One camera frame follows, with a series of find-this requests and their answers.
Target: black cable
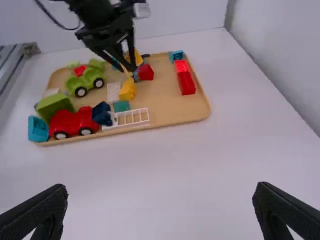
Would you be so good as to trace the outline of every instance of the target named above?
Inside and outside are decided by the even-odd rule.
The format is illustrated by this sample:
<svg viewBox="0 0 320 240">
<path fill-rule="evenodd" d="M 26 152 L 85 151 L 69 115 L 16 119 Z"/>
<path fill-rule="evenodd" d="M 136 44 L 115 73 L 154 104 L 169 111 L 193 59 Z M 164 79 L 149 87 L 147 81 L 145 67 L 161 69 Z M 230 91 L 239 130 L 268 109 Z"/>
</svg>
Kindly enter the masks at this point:
<svg viewBox="0 0 320 240">
<path fill-rule="evenodd" d="M 34 0 L 35 3 L 38 5 L 38 7 L 61 29 L 64 29 L 64 30 L 68 30 L 68 31 L 73 31 L 73 30 L 77 30 L 80 25 L 81 25 L 81 21 L 79 19 L 79 23 L 78 23 L 78 26 L 77 27 L 74 27 L 74 28 L 67 28 L 65 26 L 63 26 L 60 22 L 58 22 L 54 16 L 51 15 L 51 13 L 45 8 L 45 6 L 40 2 L 40 0 Z"/>
</svg>

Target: green lego block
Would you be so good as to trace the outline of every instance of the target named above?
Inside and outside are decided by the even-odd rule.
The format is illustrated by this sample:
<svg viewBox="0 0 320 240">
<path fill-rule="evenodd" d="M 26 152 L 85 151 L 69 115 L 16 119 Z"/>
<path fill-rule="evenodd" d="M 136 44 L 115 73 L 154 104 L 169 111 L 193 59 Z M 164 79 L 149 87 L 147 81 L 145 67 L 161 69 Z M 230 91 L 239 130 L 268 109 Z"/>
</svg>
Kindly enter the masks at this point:
<svg viewBox="0 0 320 240">
<path fill-rule="evenodd" d="M 125 112 L 130 110 L 130 105 L 128 101 L 118 101 L 113 103 L 114 107 L 114 112 L 119 113 L 119 112 Z"/>
<path fill-rule="evenodd" d="M 75 108 L 72 105 L 70 98 L 63 93 L 56 93 L 51 96 L 47 96 L 37 104 L 36 112 L 49 125 L 51 118 L 57 111 L 67 109 L 72 113 L 75 113 Z"/>
</svg>

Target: dark blue lego brick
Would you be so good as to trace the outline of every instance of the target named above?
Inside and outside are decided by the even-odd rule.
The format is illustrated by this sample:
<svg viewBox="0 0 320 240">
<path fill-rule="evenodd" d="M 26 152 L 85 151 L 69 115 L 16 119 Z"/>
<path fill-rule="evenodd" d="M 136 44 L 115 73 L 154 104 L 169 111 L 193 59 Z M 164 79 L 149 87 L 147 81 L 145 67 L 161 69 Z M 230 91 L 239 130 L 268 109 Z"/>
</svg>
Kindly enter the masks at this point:
<svg viewBox="0 0 320 240">
<path fill-rule="evenodd" d="M 92 109 L 92 120 L 100 125 L 112 126 L 111 115 L 108 113 L 110 111 L 110 105 L 102 101 Z"/>
</svg>

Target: toy car wheel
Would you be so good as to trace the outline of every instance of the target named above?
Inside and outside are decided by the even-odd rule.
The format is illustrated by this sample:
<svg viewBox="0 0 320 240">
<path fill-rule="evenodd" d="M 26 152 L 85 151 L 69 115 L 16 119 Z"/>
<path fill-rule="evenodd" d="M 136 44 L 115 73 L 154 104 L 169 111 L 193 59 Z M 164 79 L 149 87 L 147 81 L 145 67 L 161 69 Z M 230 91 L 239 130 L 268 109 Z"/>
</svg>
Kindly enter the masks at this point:
<svg viewBox="0 0 320 240">
<path fill-rule="evenodd" d="M 85 87 L 78 87 L 75 91 L 74 91 L 74 94 L 79 97 L 79 98 L 82 98 L 84 97 L 85 95 L 87 95 L 88 93 L 88 90 L 85 88 Z"/>
<path fill-rule="evenodd" d="M 94 80 L 93 82 L 93 86 L 96 88 L 96 89 L 100 89 L 104 86 L 105 84 L 105 81 L 102 79 L 102 78 L 97 78 L 96 80 Z"/>
<path fill-rule="evenodd" d="M 57 140 L 61 140 L 61 139 L 66 139 L 69 137 L 69 134 L 66 133 L 65 131 L 56 131 L 54 134 L 53 134 L 54 138 L 57 139 Z"/>
<path fill-rule="evenodd" d="M 95 131 L 92 130 L 90 127 L 83 127 L 79 130 L 79 134 L 82 136 L 93 134 Z"/>
</svg>

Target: blue lego brick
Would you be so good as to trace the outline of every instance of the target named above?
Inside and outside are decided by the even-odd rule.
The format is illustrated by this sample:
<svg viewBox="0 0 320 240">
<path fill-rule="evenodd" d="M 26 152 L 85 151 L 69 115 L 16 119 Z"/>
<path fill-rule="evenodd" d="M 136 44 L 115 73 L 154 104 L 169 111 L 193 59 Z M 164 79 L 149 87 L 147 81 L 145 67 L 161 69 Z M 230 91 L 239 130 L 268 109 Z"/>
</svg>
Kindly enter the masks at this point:
<svg viewBox="0 0 320 240">
<path fill-rule="evenodd" d="M 49 127 L 39 117 L 29 116 L 28 118 L 28 139 L 32 142 L 43 143 L 48 141 Z"/>
<path fill-rule="evenodd" d="M 182 60 L 184 59 L 184 51 L 178 50 L 178 51 L 171 51 L 168 53 L 169 59 L 171 63 L 174 63 L 174 60 Z"/>
<path fill-rule="evenodd" d="M 105 101 L 92 108 L 92 120 L 100 125 L 112 126 L 111 115 L 108 113 L 111 107 Z"/>
<path fill-rule="evenodd" d="M 130 104 L 128 101 L 118 101 L 113 103 L 114 112 L 125 112 L 130 110 Z"/>
</svg>

